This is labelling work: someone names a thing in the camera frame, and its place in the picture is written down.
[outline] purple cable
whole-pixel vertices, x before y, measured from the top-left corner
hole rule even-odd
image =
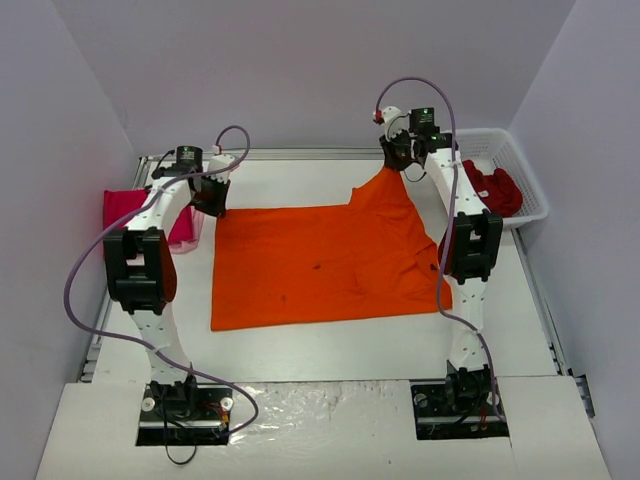
[[[451,236],[453,233],[453,219],[455,217],[456,190],[458,188],[458,165],[455,162],[456,120],[453,115],[453,107],[451,106],[451,102],[449,102],[449,99],[447,98],[445,93],[442,91],[442,89],[438,87],[435,83],[431,82],[430,80],[427,80],[426,78],[422,78],[422,77],[402,77],[402,78],[398,78],[397,80],[394,80],[384,88],[384,90],[378,97],[378,101],[376,102],[375,111],[376,112],[380,111],[380,103],[382,102],[382,98],[391,87],[393,87],[396,83],[406,82],[410,80],[426,83],[431,88],[433,88],[436,92],[438,92],[442,97],[442,99],[444,100],[444,103],[447,105],[447,109],[449,110],[449,117],[451,118],[451,161],[453,164],[453,185],[451,186],[451,198],[449,199],[449,218],[447,220],[447,231],[444,236],[444,246],[442,248],[442,258],[447,258],[447,255],[449,254],[449,247],[451,246]],[[498,381],[496,380],[495,369],[493,367],[493,358],[491,357],[491,352],[489,351],[489,345],[487,345],[487,341],[484,339],[484,336],[482,335],[482,333],[478,331],[475,325],[469,323],[467,320],[465,320],[462,317],[459,317],[457,315],[454,315],[452,313],[445,311],[445,309],[442,308],[443,281],[444,281],[443,265],[439,264],[438,265],[438,283],[436,284],[436,301],[438,303],[438,311],[442,316],[449,318],[451,320],[455,320],[456,322],[461,323],[465,327],[471,329],[471,331],[478,336],[478,339],[480,340],[480,343],[482,344],[482,347],[484,348],[484,351],[487,355],[487,363],[489,364],[489,375],[491,376],[491,393],[492,393],[491,403],[493,407],[493,412],[495,413],[496,417],[500,419],[500,421],[506,422],[507,421],[506,418],[500,413],[500,411],[498,410],[498,404],[496,403],[496,399],[498,398]]]
[[[224,130],[222,130],[220,132],[220,134],[218,135],[218,138],[216,139],[216,145],[220,145],[220,139],[229,130],[240,130],[244,134],[246,139],[247,139],[247,145],[245,147],[245,150],[244,150],[243,154],[239,158],[237,158],[236,160],[231,162],[229,165],[227,165],[226,167],[221,168],[219,170],[214,170],[214,171],[211,171],[211,172],[188,173],[188,174],[182,175],[180,177],[172,178],[171,180],[168,180],[167,183],[165,183],[163,185],[163,189],[165,189],[167,187],[170,187],[171,185],[173,185],[173,184],[175,184],[177,182],[180,182],[182,180],[187,180],[189,178],[204,177],[204,176],[207,176],[207,175],[218,175],[220,173],[228,172],[229,170],[233,170],[240,163],[242,163],[242,161],[244,161],[244,159],[247,158],[247,155],[249,154],[249,149],[251,148],[251,139],[249,138],[249,133],[243,127],[241,127],[239,125],[230,125],[230,126],[228,126]],[[84,261],[87,259],[87,257],[91,253],[91,251],[99,243],[102,242],[104,237],[106,237],[109,233],[111,233],[113,230],[115,230],[118,227],[118,225],[121,225],[122,223],[128,222],[129,220],[131,220],[136,215],[139,215],[140,213],[145,212],[149,208],[151,208],[151,206],[158,201],[158,199],[160,198],[162,193],[163,193],[163,190],[159,190],[158,193],[156,193],[151,198],[151,201],[149,203],[147,203],[146,205],[138,208],[137,210],[134,210],[131,213],[128,213],[128,214],[124,215],[122,218],[119,218],[118,220],[113,222],[111,225],[109,225],[107,228],[105,228],[102,231],[102,233],[100,233],[100,235],[98,235],[96,237],[96,239],[93,242],[91,242],[91,244],[80,254],[80,257],[78,257],[78,260],[76,260],[76,263],[73,265],[73,267],[71,267],[71,271],[69,272],[69,276],[67,277],[67,281],[64,284],[64,297],[63,297],[64,309],[67,312],[67,315],[68,315],[69,319],[73,322],[73,324],[76,327],[78,327],[79,329],[84,330],[85,332],[91,333],[93,335],[102,335],[104,337],[115,338],[115,339],[118,339],[118,340],[126,340],[128,342],[137,343],[138,345],[142,345],[144,348],[153,351],[158,358],[160,358],[165,363],[171,365],[172,367],[177,368],[178,370],[182,370],[183,372],[186,372],[186,373],[188,373],[190,375],[206,378],[207,380],[209,380],[209,381],[211,381],[213,383],[218,383],[220,385],[224,385],[226,387],[232,388],[236,392],[238,392],[241,395],[245,396],[247,398],[247,400],[249,400],[249,402],[253,406],[253,409],[254,409],[253,416],[249,420],[247,420],[246,422],[238,425],[237,427],[235,427],[235,428],[233,428],[231,430],[228,430],[224,434],[224,435],[231,435],[232,433],[236,433],[236,432],[242,430],[243,428],[248,427],[249,425],[251,425],[251,423],[253,423],[255,421],[256,418],[258,418],[258,414],[260,412],[258,404],[256,403],[255,399],[246,390],[244,390],[243,388],[241,388],[241,387],[239,387],[239,386],[237,386],[237,385],[235,385],[235,384],[233,384],[231,382],[223,380],[221,378],[217,378],[217,377],[214,377],[213,375],[209,375],[207,373],[203,373],[203,372],[200,372],[198,370],[195,370],[194,368],[192,368],[190,366],[187,367],[185,365],[180,365],[179,363],[174,362],[173,360],[171,360],[167,356],[163,355],[162,352],[157,350],[156,347],[153,346],[151,343],[146,342],[146,341],[144,341],[142,339],[139,339],[139,338],[136,338],[136,337],[132,337],[130,335],[124,335],[124,334],[121,334],[121,333],[107,332],[107,331],[104,331],[104,330],[99,330],[97,328],[93,328],[93,327],[90,327],[88,325],[85,325],[84,323],[82,323],[78,319],[78,317],[76,317],[75,313],[73,312],[73,310],[71,308],[71,285],[73,284],[73,280],[75,279],[75,277],[76,277],[76,275],[78,273],[78,270],[80,270],[80,267],[82,266]]]

